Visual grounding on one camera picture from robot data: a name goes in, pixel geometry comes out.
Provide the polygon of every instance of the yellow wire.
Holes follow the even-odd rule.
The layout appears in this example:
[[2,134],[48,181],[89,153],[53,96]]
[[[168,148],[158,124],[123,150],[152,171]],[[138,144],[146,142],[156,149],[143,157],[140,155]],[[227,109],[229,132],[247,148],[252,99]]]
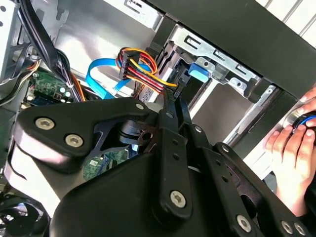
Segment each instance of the yellow wire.
[[156,80],[159,81],[160,83],[162,83],[162,84],[164,84],[164,85],[173,86],[173,87],[177,87],[177,86],[178,86],[178,85],[173,84],[173,83],[165,82],[165,81],[159,79],[158,77],[156,77],[155,75],[153,75],[153,74],[147,72],[145,69],[141,68],[141,67],[135,62],[134,59],[129,59],[129,60],[131,61],[132,64],[134,64],[134,66],[135,66],[136,68],[138,68],[138,69],[141,70],[142,72],[146,73],[147,75],[153,77],[154,79],[156,79]]
[[139,80],[139,79],[137,79],[137,78],[135,78],[135,77],[132,77],[132,76],[130,76],[130,75],[127,75],[126,77],[129,78],[129,79],[138,81],[139,83],[142,83],[144,86],[147,86],[148,88],[150,88],[150,89],[153,90],[154,92],[157,92],[158,94],[160,94],[159,91],[157,91],[156,89],[154,89],[153,87],[151,87],[151,86],[149,86],[149,85],[146,85],[146,84],[143,83],[141,80]]
[[153,59],[153,57],[150,56],[150,54],[147,53],[146,51],[143,51],[143,50],[140,49],[140,48],[126,48],[126,49],[124,49],[123,51],[138,51],[138,52],[141,52],[141,53],[146,54],[148,57],[150,57],[150,59],[152,59],[152,61],[153,61],[154,64],[155,64],[155,67],[156,67],[156,69],[152,72],[152,74],[155,74],[155,73],[158,71],[158,66],[157,66],[157,64],[156,64],[156,61],[155,61],[155,60]]
[[154,73],[154,70],[152,69],[152,67],[150,66],[149,63],[147,63],[147,62],[146,62],[144,59],[142,59],[142,58],[140,59],[140,61],[142,61],[144,64],[146,64],[146,65],[150,68],[150,71],[151,71],[150,73],[155,74],[155,73]]

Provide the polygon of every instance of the cable connector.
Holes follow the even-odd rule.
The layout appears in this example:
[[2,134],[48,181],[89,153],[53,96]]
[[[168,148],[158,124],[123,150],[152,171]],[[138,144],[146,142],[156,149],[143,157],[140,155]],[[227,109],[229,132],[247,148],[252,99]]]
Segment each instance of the cable connector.
[[140,59],[140,52],[126,51],[123,53],[122,64],[118,75],[118,78],[121,80],[126,79],[129,59],[134,59],[134,61],[138,63]]

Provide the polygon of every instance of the blue plastic tab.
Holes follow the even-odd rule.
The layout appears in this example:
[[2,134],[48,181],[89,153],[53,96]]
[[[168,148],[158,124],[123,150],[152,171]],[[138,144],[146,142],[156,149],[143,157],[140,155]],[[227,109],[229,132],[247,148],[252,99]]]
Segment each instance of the blue plastic tab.
[[194,63],[190,66],[189,75],[202,81],[203,83],[208,81],[208,71]]
[[[127,80],[121,80],[119,83],[116,84],[114,87],[114,95],[112,95],[110,92],[108,92],[103,86],[99,84],[98,81],[96,81],[92,76],[91,76],[91,70],[95,67],[99,66],[110,66],[110,67],[115,67],[115,59],[112,58],[100,58],[94,60],[88,69],[87,75],[85,77],[85,81],[87,84],[90,86],[90,88],[98,95],[101,97],[101,99],[112,99],[114,98],[114,95],[117,94],[127,83],[130,82],[130,79]],[[143,69],[146,71],[149,71],[150,68],[147,65],[140,65]]]

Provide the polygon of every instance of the fan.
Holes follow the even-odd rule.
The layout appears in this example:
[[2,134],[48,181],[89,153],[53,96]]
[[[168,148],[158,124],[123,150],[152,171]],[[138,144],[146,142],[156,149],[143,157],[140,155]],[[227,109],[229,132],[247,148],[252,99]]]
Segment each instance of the fan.
[[0,194],[0,231],[3,237],[43,237],[49,216],[43,206],[32,199]]

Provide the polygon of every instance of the circuit board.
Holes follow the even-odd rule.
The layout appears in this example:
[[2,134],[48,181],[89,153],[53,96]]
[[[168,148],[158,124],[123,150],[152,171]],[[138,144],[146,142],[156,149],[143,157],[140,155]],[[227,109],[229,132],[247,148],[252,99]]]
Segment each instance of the circuit board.
[[128,159],[128,151],[108,152],[100,157],[86,160],[83,166],[83,178],[88,181]]
[[[67,85],[47,72],[37,71],[30,80],[24,108],[73,102]],[[128,151],[108,152],[85,161],[83,177],[86,181],[104,173],[128,159]]]
[[30,80],[28,103],[33,106],[73,102],[73,96],[67,85],[50,73],[37,71]]

